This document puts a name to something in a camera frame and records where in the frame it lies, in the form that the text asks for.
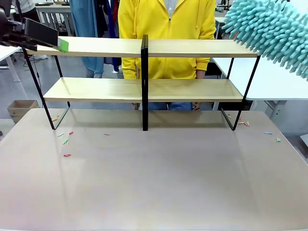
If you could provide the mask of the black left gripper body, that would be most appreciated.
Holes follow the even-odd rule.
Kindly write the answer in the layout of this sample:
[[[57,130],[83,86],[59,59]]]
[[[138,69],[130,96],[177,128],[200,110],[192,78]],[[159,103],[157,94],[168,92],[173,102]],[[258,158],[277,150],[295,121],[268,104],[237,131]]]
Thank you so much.
[[[0,35],[22,36],[24,26],[21,22],[9,20],[3,8],[0,9]]]

